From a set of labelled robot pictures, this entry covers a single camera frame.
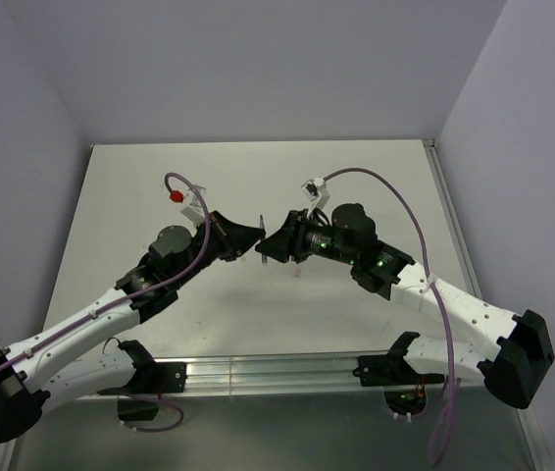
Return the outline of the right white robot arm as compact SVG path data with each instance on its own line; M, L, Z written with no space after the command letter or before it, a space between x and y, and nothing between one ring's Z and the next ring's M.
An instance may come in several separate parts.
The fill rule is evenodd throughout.
M530 406L555 360L545 319L490 305L432 275L405 252L378 239L375 222L359 203L345 203L320 225L292 210L257 252L280 263L315 255L350 266L365 291L448 321L465 342L454 349L457 376L483 381L487 390L518 409Z

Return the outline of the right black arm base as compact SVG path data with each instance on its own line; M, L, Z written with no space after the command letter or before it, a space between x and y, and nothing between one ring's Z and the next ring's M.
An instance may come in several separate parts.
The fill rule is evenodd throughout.
M402 387L386 392L387 406L398 414L417 413L427 405L426 382L402 358L384 355L361 355L352 376L362 387Z

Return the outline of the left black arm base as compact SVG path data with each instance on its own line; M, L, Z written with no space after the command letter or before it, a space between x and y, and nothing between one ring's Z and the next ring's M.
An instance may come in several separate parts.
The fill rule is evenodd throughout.
M117 401L117 416L125 422L150 422L163 412L164 396L182 393L185 387L187 364L185 362L155 362L138 370L122 391L129 393Z

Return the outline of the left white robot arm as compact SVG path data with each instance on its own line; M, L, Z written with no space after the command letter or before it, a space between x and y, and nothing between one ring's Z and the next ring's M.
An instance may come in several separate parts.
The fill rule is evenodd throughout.
M158 315L179 290L213 262L234 261L265 235L217 211L194 233L163 228L115 285L67 320L0 347L0 444L32 428L46 413L85 395L156 393L160 368L137 340L123 340L93 360L82 355Z

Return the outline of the aluminium right side rail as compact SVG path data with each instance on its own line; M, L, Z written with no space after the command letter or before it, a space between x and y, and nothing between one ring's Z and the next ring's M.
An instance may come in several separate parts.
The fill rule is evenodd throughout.
M448 189L447 182L443 176L442 167L438 158L436 141L434 139L422 140L426 156L429 161L434 182L439 197L442 201L447 224L452 234L455 250L461 265L463 277L469 292L475 297L482 299L479 281L470 257L469 249L460 227L453 200ZM538 419L531 407L528 409L516 409L521 433L524 435L531 459L531 470L554 470L554 464L550 457L546 441L541 432Z

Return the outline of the aluminium rail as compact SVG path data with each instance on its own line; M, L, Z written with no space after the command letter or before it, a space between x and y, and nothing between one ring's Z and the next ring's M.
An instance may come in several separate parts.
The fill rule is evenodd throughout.
M461 265L463 277L469 292L475 297L482 299L479 281L470 257L469 249L460 227L453 200L448 189L447 182L443 176L442 167L438 158L436 141L434 139L422 140L426 156L429 161L434 182L439 197L442 201L447 224L452 234L455 250ZM516 409L521 433L524 435L531 459L531 470L554 470L554 464L550 457L546 441L541 432L538 419L531 407L528 409Z
M409 362L402 347L389 351L335 354L259 355L203 358L153 358L136 340L124 341L97 357L78 360L58 371L37 376L28 373L26 388L40 400L44 412L85 396L122 392L138 370L155 362L185 362L187 396L239 396L289 393L348 393L360 388L352 376L361 355L402 358L426 385L440 385L447 370L440 357L420 353Z

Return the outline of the aluminium front rail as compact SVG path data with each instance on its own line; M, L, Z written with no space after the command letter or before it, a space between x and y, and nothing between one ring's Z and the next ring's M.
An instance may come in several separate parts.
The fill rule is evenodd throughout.
M124 341L97 357L78 360L58 371L37 376L28 373L26 388L40 400L44 412L85 396L122 392L138 370L155 362L185 362L187 396L239 396L289 393L348 393L360 388L352 376L361 355L402 358L426 385L440 385L447 370L440 357L420 353L409 362L402 347L389 351L335 354L259 355L203 358L153 358L136 340Z

